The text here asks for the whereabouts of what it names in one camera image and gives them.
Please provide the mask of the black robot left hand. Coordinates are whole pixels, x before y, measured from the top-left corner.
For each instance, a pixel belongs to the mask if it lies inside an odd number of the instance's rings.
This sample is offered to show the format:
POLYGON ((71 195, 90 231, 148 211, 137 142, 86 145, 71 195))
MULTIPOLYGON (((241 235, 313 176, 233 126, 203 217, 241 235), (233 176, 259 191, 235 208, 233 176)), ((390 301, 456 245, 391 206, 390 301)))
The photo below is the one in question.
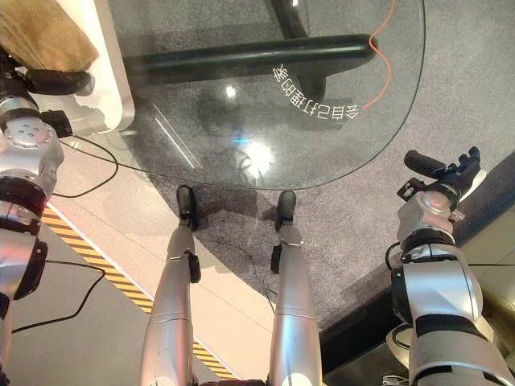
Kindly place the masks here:
POLYGON ((26 97, 28 93, 66 96, 86 90, 90 93, 93 77, 88 72, 62 72, 26 69, 1 48, 1 95, 26 97))

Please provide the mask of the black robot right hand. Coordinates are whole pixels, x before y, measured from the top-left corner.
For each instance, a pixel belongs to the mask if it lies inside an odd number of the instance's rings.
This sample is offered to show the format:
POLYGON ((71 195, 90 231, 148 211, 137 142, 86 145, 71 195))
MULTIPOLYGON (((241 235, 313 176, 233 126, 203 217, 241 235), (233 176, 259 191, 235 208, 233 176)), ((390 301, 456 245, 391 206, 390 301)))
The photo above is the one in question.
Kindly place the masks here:
POLYGON ((461 154, 458 163, 449 165, 417 150, 409 150, 405 165, 413 172, 433 179, 426 184, 420 179, 410 179, 399 191, 398 196, 408 201, 420 191, 437 191, 444 194, 453 204, 467 198, 487 177, 480 165, 480 150, 473 146, 466 154, 461 154))

